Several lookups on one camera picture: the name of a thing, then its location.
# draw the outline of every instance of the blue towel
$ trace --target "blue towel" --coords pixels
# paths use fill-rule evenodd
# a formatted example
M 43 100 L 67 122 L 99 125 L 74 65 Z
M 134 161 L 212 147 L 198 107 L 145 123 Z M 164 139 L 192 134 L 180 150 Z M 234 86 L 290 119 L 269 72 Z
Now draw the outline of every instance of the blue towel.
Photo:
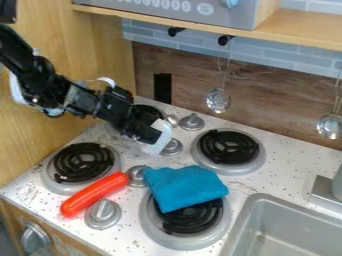
M 144 178 L 163 213 L 224 197 L 228 188 L 213 171 L 193 165 L 145 169 Z

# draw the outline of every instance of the hook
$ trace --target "hook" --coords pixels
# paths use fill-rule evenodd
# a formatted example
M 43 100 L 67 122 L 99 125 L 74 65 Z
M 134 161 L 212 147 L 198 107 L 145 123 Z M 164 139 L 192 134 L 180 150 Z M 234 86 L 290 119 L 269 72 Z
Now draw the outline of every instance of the hook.
M 179 32 L 182 32 L 183 30 L 186 30 L 186 28 L 173 27 L 173 28 L 169 28 L 167 33 L 169 34 L 169 36 L 175 37 Z
M 217 39 L 217 43 L 220 45 L 220 46 L 226 46 L 228 44 L 228 42 L 230 40 L 232 40 L 233 38 L 235 38 L 235 36 L 220 36 L 218 39 Z

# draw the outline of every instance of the white countertop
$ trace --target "white countertop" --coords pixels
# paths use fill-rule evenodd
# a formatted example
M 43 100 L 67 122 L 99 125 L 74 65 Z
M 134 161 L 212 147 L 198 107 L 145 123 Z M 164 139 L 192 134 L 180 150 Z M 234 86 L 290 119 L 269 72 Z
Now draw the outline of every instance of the white countertop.
M 175 114 L 181 118 L 191 114 L 186 109 L 136 97 L 136 103 L 153 105 L 163 109 L 167 114 Z M 243 206 L 246 198 L 254 193 L 267 193 L 281 199 L 293 202 L 310 209 L 341 218 L 328 210 L 308 204 L 315 176 L 317 174 L 332 178 L 342 163 L 342 152 L 299 141 L 252 127 L 232 123 L 219 118 L 199 114 L 206 126 L 198 132 L 188 132 L 177 127 L 172 136 L 184 144 L 183 152 L 174 157 L 151 157 L 148 159 L 134 159 L 129 153 L 133 143 L 128 140 L 111 138 L 104 126 L 97 126 L 85 131 L 70 143 L 99 142 L 113 146 L 119 153 L 123 163 L 123 171 L 135 165 L 148 165 L 153 168 L 179 168 L 194 164 L 190 155 L 193 139 L 205 130 L 215 128 L 234 128 L 254 135 L 266 148 L 266 163 L 256 172 L 237 177 L 219 176 L 229 187 L 227 199 L 232 208 L 232 223 Z M 138 220 L 138 205 L 147 188 L 127 187 L 113 194 L 109 199 L 117 202 L 123 211 L 120 222 L 104 231 L 88 228 L 84 223 L 84 213 L 74 219 L 65 219 L 59 213 L 60 204 L 67 196 L 59 196 L 48 191 L 41 182 L 41 165 L 28 170 L 14 182 L 0 190 L 5 200 L 19 208 L 46 221 L 54 228 L 77 239 L 101 254 L 134 255 L 134 256 L 203 256 L 218 255 L 227 235 L 213 246 L 191 252 L 180 252 L 162 247 L 143 232 Z

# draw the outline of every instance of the wooden wall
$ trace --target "wooden wall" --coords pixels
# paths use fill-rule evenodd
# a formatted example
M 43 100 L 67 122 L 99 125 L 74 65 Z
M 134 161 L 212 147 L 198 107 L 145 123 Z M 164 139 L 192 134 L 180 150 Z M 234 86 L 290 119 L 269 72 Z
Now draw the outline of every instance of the wooden wall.
M 131 43 L 119 18 L 71 10 L 71 0 L 20 0 L 13 26 L 70 79 L 109 76 L 135 91 Z M 0 79 L 0 187 L 74 138 L 91 123 L 66 114 L 50 119 L 12 102 Z
M 214 115 L 206 93 L 222 87 L 213 57 L 134 43 L 138 95 L 153 98 L 153 74 L 171 73 L 172 104 Z M 233 122 L 342 150 L 342 139 L 317 134 L 316 121 L 331 111 L 334 79 L 233 61 L 226 81 L 232 106 L 221 115 Z

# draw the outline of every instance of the metal sink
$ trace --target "metal sink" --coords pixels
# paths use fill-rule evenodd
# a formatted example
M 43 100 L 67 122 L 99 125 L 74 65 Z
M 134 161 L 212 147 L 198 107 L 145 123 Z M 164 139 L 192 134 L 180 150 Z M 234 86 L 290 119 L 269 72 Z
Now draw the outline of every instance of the metal sink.
M 266 194 L 247 199 L 220 254 L 318 255 L 342 255 L 342 221 Z

